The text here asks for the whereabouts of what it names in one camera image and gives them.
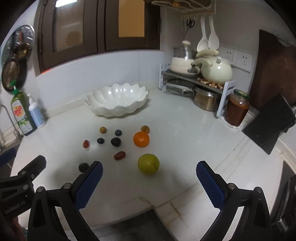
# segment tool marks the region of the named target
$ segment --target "bowl rim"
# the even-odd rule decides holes
[[[114,83],[113,85],[111,85],[111,86],[104,86],[103,88],[105,88],[105,87],[113,87],[114,85],[119,85],[119,86],[123,86],[123,85],[125,85],[125,84],[128,84],[129,86],[135,86],[135,85],[137,85],[137,86],[139,86],[139,84],[134,84],[134,85],[130,85],[129,83],[124,83],[124,84],[122,84],[122,85],[119,85],[119,84],[117,84],[117,83]],[[144,86],[142,86],[142,87],[140,87],[139,86],[139,88],[145,88],[145,92],[146,92],[146,95],[144,96],[144,98],[143,99],[141,99],[141,100],[136,100],[136,101],[134,101],[133,103],[131,103],[130,105],[128,105],[128,106],[123,106],[123,105],[117,105],[117,106],[115,106],[114,108],[111,108],[111,109],[109,109],[109,108],[106,108],[106,107],[103,107],[103,106],[99,106],[98,108],[96,108],[96,107],[93,107],[92,105],[90,105],[90,104],[88,104],[86,101],[88,100],[89,101],[89,99],[88,98],[86,98],[86,100],[84,101],[89,107],[91,107],[91,108],[93,108],[93,109],[95,109],[95,110],[101,110],[101,109],[103,109],[103,110],[108,110],[108,111],[113,111],[113,110],[116,110],[116,109],[118,109],[118,108],[129,108],[129,107],[131,107],[131,106],[133,106],[135,103],[140,103],[140,102],[143,102],[146,98],[147,98],[147,96],[148,96],[148,94],[149,94],[149,90],[147,90],[147,88],[146,88],[146,86],[144,85]]]

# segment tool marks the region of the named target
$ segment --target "white scalloped bowl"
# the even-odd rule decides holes
[[[142,107],[148,93],[145,86],[140,88],[138,84],[113,84],[111,87],[105,86],[95,90],[92,95],[87,96],[85,103],[96,115],[119,117]]]

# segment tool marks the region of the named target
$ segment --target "blue label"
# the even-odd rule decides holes
[[[44,117],[39,107],[36,107],[35,109],[31,110],[30,114],[37,127],[41,126],[44,123]]]

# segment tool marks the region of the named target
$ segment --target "dish soap bottle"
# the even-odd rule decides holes
[[[28,97],[29,97],[29,104],[30,104],[29,105],[30,114],[37,128],[41,128],[45,125],[43,115],[40,111],[40,108],[37,102],[35,102],[35,100],[31,97],[31,94],[28,94]]]
[[[15,83],[16,81],[13,81],[11,83],[11,85],[13,85],[14,95],[14,97],[11,100],[12,112],[23,134],[27,136],[34,132],[37,129],[37,127],[29,112],[29,103],[27,95],[23,92],[20,92],[15,87]]]

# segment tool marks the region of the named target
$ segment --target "cutting board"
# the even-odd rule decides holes
[[[296,47],[284,46],[271,33],[259,30],[259,51],[250,104],[262,110],[278,93],[290,105],[296,101]]]

